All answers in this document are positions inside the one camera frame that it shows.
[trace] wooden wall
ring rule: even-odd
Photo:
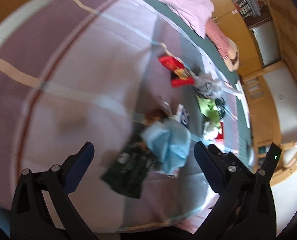
[[[291,0],[266,0],[277,29],[282,59],[297,82],[297,9]]]

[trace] window blind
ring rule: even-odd
[[[263,66],[269,66],[281,60],[280,48],[273,22],[267,22],[253,29]]]

